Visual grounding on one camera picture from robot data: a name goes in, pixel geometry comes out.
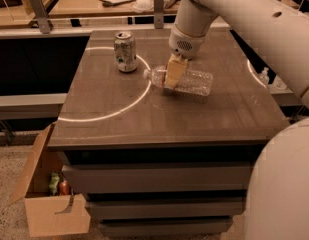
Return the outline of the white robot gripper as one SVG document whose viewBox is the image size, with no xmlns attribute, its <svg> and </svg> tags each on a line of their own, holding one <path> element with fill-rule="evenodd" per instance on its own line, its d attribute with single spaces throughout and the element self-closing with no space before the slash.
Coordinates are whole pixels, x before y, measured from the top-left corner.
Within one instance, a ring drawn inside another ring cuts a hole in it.
<svg viewBox="0 0 309 240">
<path fill-rule="evenodd" d="M 169 47 L 173 54 L 167 64 L 166 87 L 171 89 L 176 87 L 187 67 L 187 59 L 192 59 L 196 55 L 205 40 L 205 36 L 205 29 L 174 24 L 169 37 Z"/>
</svg>

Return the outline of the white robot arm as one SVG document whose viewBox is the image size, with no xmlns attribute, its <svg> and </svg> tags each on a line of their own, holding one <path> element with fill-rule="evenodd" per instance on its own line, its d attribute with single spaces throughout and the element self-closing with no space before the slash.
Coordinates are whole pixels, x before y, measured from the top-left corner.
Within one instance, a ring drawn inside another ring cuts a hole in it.
<svg viewBox="0 0 309 240">
<path fill-rule="evenodd" d="M 277 0 L 181 0 L 169 45 L 222 17 L 309 109 L 309 16 Z M 309 240 L 309 117 L 273 137 L 249 182 L 244 240 Z"/>
</svg>

